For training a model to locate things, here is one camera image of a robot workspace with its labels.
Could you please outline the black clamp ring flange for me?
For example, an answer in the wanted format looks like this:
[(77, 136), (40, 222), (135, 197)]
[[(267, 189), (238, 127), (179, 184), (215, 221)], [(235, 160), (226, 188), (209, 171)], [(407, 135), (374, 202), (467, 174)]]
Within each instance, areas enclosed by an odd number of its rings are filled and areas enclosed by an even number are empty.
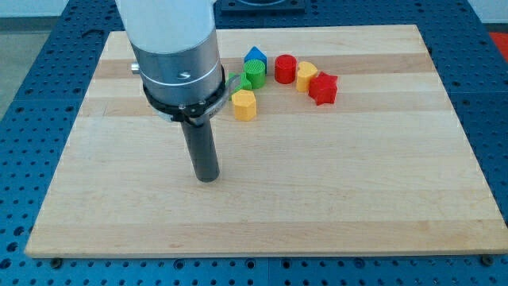
[(221, 68), (221, 82), (216, 89), (211, 89), (204, 98), (195, 98), (202, 92), (200, 79), (176, 85), (156, 82), (145, 74), (142, 79), (146, 99), (162, 119), (192, 126), (202, 126), (221, 111), (241, 83), (240, 75), (225, 79), (225, 70)]

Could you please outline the dark grey cylindrical probe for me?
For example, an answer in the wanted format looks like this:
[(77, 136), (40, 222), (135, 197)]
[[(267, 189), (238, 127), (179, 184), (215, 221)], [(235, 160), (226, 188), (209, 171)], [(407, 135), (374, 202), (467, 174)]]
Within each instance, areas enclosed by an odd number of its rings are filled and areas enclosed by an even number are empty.
[(182, 122), (181, 126), (196, 178), (204, 183), (216, 180), (220, 169), (210, 121), (200, 126)]

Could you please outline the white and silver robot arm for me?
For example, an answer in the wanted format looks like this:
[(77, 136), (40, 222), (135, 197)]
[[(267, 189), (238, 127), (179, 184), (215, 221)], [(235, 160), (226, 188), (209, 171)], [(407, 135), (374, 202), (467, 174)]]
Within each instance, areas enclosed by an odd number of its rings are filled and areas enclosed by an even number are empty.
[(182, 126), (194, 173), (219, 177), (210, 120), (240, 82), (221, 64), (213, 0), (116, 0), (150, 105)]

